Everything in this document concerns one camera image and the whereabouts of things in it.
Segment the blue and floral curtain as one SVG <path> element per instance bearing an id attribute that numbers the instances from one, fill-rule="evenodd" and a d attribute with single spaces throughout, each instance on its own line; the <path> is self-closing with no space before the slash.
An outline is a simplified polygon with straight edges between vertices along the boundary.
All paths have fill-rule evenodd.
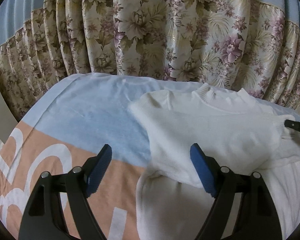
<path id="1" fill-rule="evenodd" d="M 87 73 L 245 89 L 300 115 L 300 1 L 3 0 L 0 93 L 17 120 Z"/>

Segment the peach and blue blanket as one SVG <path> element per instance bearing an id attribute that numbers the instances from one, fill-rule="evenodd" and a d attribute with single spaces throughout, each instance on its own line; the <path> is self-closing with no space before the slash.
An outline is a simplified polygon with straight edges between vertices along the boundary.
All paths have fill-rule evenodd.
<path id="1" fill-rule="evenodd" d="M 141 239 L 136 187 L 151 153 L 147 132 L 131 113 L 130 104 L 149 92 L 187 93 L 204 84 L 76 74 L 54 85 L 17 124 L 0 152 L 2 227 L 18 239 L 27 201 L 40 175 L 67 173 L 108 144 L 112 159 L 96 193 L 88 198 L 89 206 L 106 239 Z M 300 121 L 292 109 L 255 99 Z"/>

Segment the white knit sweater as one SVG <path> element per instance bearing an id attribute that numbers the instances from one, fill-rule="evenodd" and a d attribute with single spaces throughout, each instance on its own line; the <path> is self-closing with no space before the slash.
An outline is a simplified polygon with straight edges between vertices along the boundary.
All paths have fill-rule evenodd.
<path id="1" fill-rule="evenodd" d="M 300 133 L 290 114 L 250 96 L 204 84 L 192 92 L 143 94 L 130 111 L 146 130 L 150 161 L 136 187 L 141 239 L 193 239 L 213 204 L 190 159 L 198 144 L 237 174 L 260 172 L 279 216 L 283 238 L 300 223 Z"/>

